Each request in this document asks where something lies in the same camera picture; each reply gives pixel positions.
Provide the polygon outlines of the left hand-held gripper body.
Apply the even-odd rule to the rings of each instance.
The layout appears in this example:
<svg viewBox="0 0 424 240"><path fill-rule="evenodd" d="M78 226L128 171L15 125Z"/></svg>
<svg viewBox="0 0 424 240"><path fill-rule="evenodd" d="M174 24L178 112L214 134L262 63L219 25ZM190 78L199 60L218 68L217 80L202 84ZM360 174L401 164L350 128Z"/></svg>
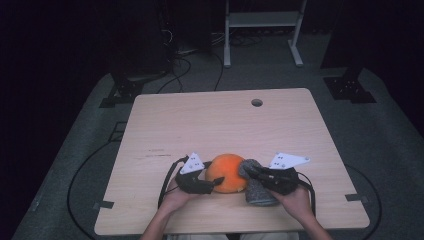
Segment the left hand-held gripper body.
<svg viewBox="0 0 424 240"><path fill-rule="evenodd" d="M184 165L178 170L175 181L179 188L189 194L210 194L214 185L212 181L201 180L200 174L206 170L203 161L196 152L187 156Z"/></svg>

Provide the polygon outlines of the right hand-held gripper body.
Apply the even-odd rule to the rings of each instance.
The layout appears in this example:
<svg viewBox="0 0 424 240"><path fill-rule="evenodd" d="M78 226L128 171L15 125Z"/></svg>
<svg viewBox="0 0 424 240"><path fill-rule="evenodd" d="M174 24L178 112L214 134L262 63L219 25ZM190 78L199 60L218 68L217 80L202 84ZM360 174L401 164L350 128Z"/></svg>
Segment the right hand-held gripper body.
<svg viewBox="0 0 424 240"><path fill-rule="evenodd" d="M295 167L310 162L309 157L278 152L269 165L262 169L261 180L265 188L281 195L294 192L298 186L308 190L311 185L299 178Z"/></svg>

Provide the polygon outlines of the orange plush toy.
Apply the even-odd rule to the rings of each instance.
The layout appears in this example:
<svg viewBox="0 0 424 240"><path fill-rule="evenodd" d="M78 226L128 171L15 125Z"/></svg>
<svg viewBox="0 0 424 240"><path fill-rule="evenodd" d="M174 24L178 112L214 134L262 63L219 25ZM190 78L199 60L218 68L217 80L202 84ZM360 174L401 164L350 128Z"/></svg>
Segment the orange plush toy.
<svg viewBox="0 0 424 240"><path fill-rule="evenodd" d="M223 182L214 187L218 193L237 193L247 187L247 180L239 175L239 166L243 158L236 154L221 154L216 156L205 173L207 181L224 178Z"/></svg>

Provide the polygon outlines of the grey cloth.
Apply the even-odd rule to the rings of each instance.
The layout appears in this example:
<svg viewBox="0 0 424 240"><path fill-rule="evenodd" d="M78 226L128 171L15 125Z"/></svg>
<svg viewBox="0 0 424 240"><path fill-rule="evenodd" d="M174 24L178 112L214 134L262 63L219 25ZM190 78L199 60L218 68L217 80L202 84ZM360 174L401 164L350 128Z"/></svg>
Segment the grey cloth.
<svg viewBox="0 0 424 240"><path fill-rule="evenodd" d="M240 163L238 174L247 181L245 190L245 200L250 205L255 206L273 206L278 204L278 200L262 185L257 179L251 179L246 173L246 168L253 166L262 167L262 165L254 159L245 159Z"/></svg>

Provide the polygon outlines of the person's left hand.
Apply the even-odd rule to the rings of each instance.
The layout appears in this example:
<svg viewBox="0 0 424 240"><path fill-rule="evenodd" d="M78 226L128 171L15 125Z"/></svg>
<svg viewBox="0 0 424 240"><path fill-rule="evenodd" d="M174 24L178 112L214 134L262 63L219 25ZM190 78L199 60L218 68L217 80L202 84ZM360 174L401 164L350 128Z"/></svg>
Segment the person's left hand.
<svg viewBox="0 0 424 240"><path fill-rule="evenodd" d="M175 179L172 179L166 190L166 194L158 209L161 216L170 217L174 212L185 206L190 200L198 197L198 194L189 194L182 191Z"/></svg>

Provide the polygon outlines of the person's right hand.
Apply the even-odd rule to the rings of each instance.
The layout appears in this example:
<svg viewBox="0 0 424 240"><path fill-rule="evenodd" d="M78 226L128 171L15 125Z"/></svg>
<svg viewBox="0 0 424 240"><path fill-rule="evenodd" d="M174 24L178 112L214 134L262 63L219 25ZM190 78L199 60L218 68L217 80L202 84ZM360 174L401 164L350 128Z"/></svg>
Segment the person's right hand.
<svg viewBox="0 0 424 240"><path fill-rule="evenodd" d="M287 195L271 191L271 194L283 205L287 213L297 220L302 226L310 225L314 220L314 214L310 206L308 191L301 186Z"/></svg>

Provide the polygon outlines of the black stand base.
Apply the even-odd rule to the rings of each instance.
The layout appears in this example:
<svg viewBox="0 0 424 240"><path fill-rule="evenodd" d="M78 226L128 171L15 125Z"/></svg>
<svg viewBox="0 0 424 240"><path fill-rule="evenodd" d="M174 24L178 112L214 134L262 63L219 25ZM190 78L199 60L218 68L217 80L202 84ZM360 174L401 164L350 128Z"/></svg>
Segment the black stand base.
<svg viewBox="0 0 424 240"><path fill-rule="evenodd" d="M325 77L324 82L335 100L349 100L354 104L375 103L372 94L359 82L362 67L350 67L342 76Z"/></svg>
<svg viewBox="0 0 424 240"><path fill-rule="evenodd" d="M109 95L101 101L100 108L113 108L117 104L133 103L144 87L142 82L131 81L121 75L113 75L112 80L113 86Z"/></svg>

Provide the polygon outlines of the black cabinet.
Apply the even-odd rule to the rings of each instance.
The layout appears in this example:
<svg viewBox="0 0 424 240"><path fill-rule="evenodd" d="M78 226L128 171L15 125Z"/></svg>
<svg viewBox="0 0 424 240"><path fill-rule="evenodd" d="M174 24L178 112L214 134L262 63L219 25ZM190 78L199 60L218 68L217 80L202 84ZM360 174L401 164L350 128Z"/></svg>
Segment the black cabinet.
<svg viewBox="0 0 424 240"><path fill-rule="evenodd" d="M170 63L155 0L117 0L111 72L122 77L163 74Z"/></svg>

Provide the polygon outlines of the white metal stand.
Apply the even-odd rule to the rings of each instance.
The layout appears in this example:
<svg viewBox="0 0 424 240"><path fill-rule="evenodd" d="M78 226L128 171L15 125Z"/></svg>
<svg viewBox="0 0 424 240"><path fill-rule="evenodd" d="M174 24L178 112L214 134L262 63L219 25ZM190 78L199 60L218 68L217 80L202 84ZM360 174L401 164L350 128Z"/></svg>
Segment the white metal stand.
<svg viewBox="0 0 424 240"><path fill-rule="evenodd" d="M297 42L303 23L305 9L308 0L301 0L300 7L296 11L283 12L231 12L230 0L225 4L225 27L223 66L231 67L230 30L233 28L267 28L267 27L293 27L294 33L287 41L294 63L297 67L304 65L297 48Z"/></svg>

